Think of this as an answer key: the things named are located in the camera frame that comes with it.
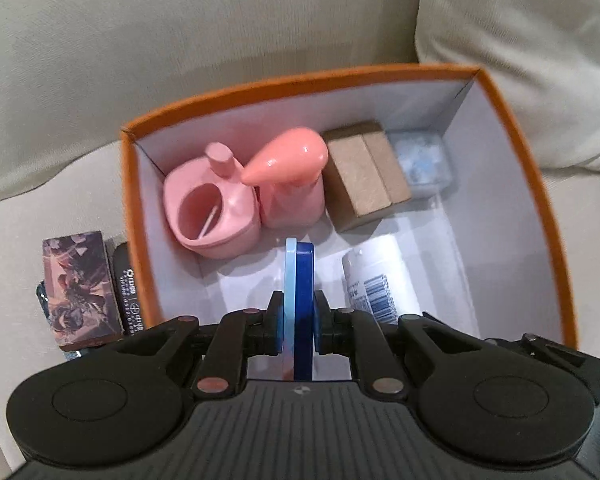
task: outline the pink knob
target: pink knob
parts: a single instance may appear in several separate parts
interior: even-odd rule
[[[232,151],[221,142],[212,142],[206,146],[206,158],[208,158],[211,170],[217,176],[230,177],[235,171],[235,159]]]

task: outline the clear plastic container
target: clear plastic container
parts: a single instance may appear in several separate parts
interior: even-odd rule
[[[453,181],[442,136],[433,132],[388,132],[387,138],[412,198],[429,198]]]

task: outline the beige pillow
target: beige pillow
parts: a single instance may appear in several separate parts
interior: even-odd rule
[[[600,171],[600,0],[420,0],[416,52],[487,68],[542,167]]]

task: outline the orange-rimmed box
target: orange-rimmed box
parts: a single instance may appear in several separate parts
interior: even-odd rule
[[[200,258],[174,239],[162,182],[205,145],[227,144],[242,163],[283,130],[319,132],[375,120],[385,130],[443,135],[454,183],[439,197],[337,234],[327,217],[308,232],[263,230],[250,254]],[[395,64],[311,73],[236,86],[176,102],[122,129],[126,227],[147,326],[181,314],[218,322],[265,308],[282,288],[286,235],[315,245],[316,287],[346,304],[340,258],[393,233],[420,305],[480,337],[535,332],[575,347],[568,272],[538,168],[509,107],[477,67]]]

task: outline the white bottle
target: white bottle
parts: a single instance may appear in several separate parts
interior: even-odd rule
[[[342,257],[349,304],[378,322],[396,323],[402,314],[422,314],[398,241],[371,238]]]

